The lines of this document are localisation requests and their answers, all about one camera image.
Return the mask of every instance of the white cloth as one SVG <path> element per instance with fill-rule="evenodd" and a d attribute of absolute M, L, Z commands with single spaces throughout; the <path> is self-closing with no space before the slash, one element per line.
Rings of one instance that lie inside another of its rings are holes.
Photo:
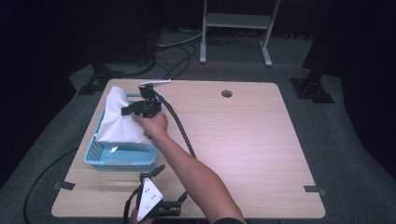
<path fill-rule="evenodd" d="M 96 141 L 105 145 L 152 145 L 140 124 L 132 120 L 131 115 L 122 116 L 121 109 L 128 106 L 125 91 L 113 86 L 106 98 L 106 109 L 100 124 Z"/>

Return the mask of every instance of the black tape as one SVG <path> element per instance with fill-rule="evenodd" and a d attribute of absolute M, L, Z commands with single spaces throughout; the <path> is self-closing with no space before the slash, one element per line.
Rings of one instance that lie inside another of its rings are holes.
<path fill-rule="evenodd" d="M 52 187 L 55 189 L 68 189 L 72 190 L 76 184 L 69 183 L 66 181 L 56 182 Z"/>
<path fill-rule="evenodd" d="M 304 186 L 305 192 L 307 193 L 319 193 L 320 196 L 326 195 L 326 190 L 319 189 L 317 186 Z"/>

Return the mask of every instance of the dark background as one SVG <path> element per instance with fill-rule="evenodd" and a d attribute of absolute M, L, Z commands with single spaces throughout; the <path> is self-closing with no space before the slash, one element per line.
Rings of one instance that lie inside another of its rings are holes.
<path fill-rule="evenodd" d="M 123 9 L 133 11 L 132 18 L 111 13 L 111 7 L 117 10 L 125 4 L 121 0 L 2 3 L 0 155 L 6 163 L 0 170 L 1 185 L 76 93 L 68 80 L 73 72 L 102 60 L 146 61 L 153 41 L 149 39 L 156 36 L 149 31 L 155 27 L 201 29 L 202 0 L 147 2 L 151 5 L 142 7 L 137 5 L 142 1 L 129 1 Z M 268 14 L 273 5 L 245 2 L 210 1 L 209 10 Z M 314 37 L 302 66 L 319 66 L 325 74 L 342 79 L 346 109 L 361 141 L 396 176 L 394 11 L 390 0 L 283 0 L 273 35 Z M 113 25 L 114 20 L 120 27 Z M 120 34 L 122 27 L 131 24 L 134 28 L 126 35 L 137 41 L 134 49 L 141 49 L 121 52 L 131 42 L 117 39 L 125 36 Z"/>

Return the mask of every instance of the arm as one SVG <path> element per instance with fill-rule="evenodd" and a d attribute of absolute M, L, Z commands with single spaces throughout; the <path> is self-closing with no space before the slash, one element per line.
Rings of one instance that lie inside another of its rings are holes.
<path fill-rule="evenodd" d="M 153 119 L 139 116 L 133 116 L 133 119 L 143 126 L 145 135 L 151 137 L 152 144 L 161 151 L 210 223 L 223 217 L 233 217 L 245 223 L 241 210 L 219 176 L 169 137 L 164 113 L 158 113 Z"/>

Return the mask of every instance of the light wood table surface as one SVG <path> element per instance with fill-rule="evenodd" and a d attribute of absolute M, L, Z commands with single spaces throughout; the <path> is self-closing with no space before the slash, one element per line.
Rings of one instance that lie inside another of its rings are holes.
<path fill-rule="evenodd" d="M 122 217 L 125 201 L 138 186 L 140 173 L 99 172 L 83 157 L 113 86 L 139 92 L 147 80 L 112 79 L 92 116 L 65 181 L 52 207 L 56 217 Z M 155 88 L 177 112 L 198 160 L 227 185 L 245 218 L 321 218 L 325 209 L 315 186 L 278 86 L 273 83 L 172 81 Z M 225 98 L 224 90 L 233 96 Z M 183 137 L 165 110 L 168 132 L 187 150 Z M 175 201 L 184 188 L 163 155 L 166 167 L 153 182 L 166 201 Z M 181 217 L 205 217 L 188 198 Z"/>

